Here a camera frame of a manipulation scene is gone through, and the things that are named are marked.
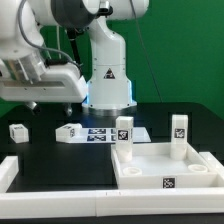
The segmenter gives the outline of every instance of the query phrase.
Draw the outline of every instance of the white block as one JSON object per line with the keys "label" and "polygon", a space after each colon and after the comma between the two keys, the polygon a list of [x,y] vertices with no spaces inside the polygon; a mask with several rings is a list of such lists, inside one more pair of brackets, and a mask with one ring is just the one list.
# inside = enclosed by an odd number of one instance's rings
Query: white block
{"label": "white block", "polygon": [[0,208],[0,220],[93,217],[96,215],[96,191],[0,194]]}
{"label": "white block", "polygon": [[170,157],[174,160],[184,160],[187,153],[188,116],[172,116]]}
{"label": "white block", "polygon": [[57,142],[69,142],[74,136],[80,134],[81,124],[66,124],[55,130]]}
{"label": "white block", "polygon": [[116,150],[120,162],[132,160],[133,117],[120,116],[116,120]]}
{"label": "white block", "polygon": [[0,193],[5,193],[19,172],[18,157],[7,156],[0,164]]}
{"label": "white block", "polygon": [[16,143],[29,142],[28,129],[22,124],[12,124],[9,126],[10,137]]}
{"label": "white block", "polygon": [[223,213],[223,200],[223,188],[98,191],[96,215],[100,217],[146,214]]}

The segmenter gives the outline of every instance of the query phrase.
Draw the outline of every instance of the black tabletop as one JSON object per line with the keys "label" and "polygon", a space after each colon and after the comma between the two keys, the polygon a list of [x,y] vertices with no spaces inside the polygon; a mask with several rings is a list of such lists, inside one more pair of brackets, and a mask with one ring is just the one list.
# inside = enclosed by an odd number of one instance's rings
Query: black tabletop
{"label": "black tabletop", "polygon": [[[116,117],[85,115],[79,104],[73,105],[68,118],[61,104],[43,104],[33,115],[18,106],[0,118],[0,162],[8,155],[19,158],[19,173],[8,192],[116,189],[111,144],[58,143],[55,129],[67,123],[81,123],[83,128],[115,127]],[[209,151],[224,161],[224,121],[196,103],[138,104],[135,127],[146,127],[152,142],[170,141],[172,114],[189,117],[188,142],[197,151]],[[15,144],[9,125],[22,123],[29,130],[29,143]],[[222,223],[223,214],[183,214],[91,217],[66,219],[0,220],[0,223]]]}

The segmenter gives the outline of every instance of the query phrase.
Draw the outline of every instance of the triangle warning sticker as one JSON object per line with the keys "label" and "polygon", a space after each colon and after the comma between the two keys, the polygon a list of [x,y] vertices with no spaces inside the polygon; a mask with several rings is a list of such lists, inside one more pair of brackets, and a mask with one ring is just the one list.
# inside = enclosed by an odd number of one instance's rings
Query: triangle warning sticker
{"label": "triangle warning sticker", "polygon": [[110,68],[107,71],[107,74],[104,76],[104,79],[115,79],[114,73],[112,72]]}

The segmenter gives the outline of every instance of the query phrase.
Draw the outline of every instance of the qr-like tag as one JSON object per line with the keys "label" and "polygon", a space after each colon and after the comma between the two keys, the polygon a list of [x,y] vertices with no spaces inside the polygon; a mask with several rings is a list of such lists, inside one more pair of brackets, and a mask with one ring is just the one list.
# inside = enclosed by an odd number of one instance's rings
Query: qr-like tag
{"label": "qr-like tag", "polygon": [[71,126],[64,126],[63,128],[64,128],[64,129],[70,129]]}
{"label": "qr-like tag", "polygon": [[117,136],[118,136],[118,140],[120,140],[120,141],[128,141],[129,140],[127,130],[118,130]]}
{"label": "qr-like tag", "polygon": [[106,129],[105,128],[90,128],[89,135],[105,135],[106,134]]}
{"label": "qr-like tag", "polygon": [[175,188],[175,177],[163,177],[163,188]]}
{"label": "qr-like tag", "polygon": [[175,138],[184,138],[185,137],[185,129],[175,129],[174,133]]}
{"label": "qr-like tag", "polygon": [[87,142],[105,142],[105,135],[90,135],[87,137]]}
{"label": "qr-like tag", "polygon": [[70,137],[72,138],[74,136],[75,136],[75,129],[73,128],[70,130]]}
{"label": "qr-like tag", "polygon": [[116,135],[111,135],[111,141],[115,142],[116,141]]}
{"label": "qr-like tag", "polygon": [[19,127],[15,127],[15,130],[19,130],[19,129],[23,129],[23,127],[19,126]]}
{"label": "qr-like tag", "polygon": [[115,135],[116,134],[116,129],[115,128],[111,128],[111,134]]}

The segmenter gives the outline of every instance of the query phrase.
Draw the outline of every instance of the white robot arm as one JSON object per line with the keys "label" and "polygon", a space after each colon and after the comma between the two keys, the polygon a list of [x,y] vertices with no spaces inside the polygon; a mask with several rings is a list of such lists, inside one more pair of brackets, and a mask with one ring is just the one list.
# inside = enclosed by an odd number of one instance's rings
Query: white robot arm
{"label": "white robot arm", "polygon": [[[142,16],[149,0],[132,1],[136,14]],[[9,101],[70,103],[82,102],[87,96],[83,103],[87,111],[120,111],[135,106],[125,74],[125,42],[107,28],[105,16],[133,18],[129,0],[1,0],[0,97]],[[89,28],[93,76],[88,84],[71,59],[65,65],[46,67],[39,53],[43,38],[37,24]],[[32,44],[24,40],[19,25]],[[110,71],[113,79],[107,78]]]}

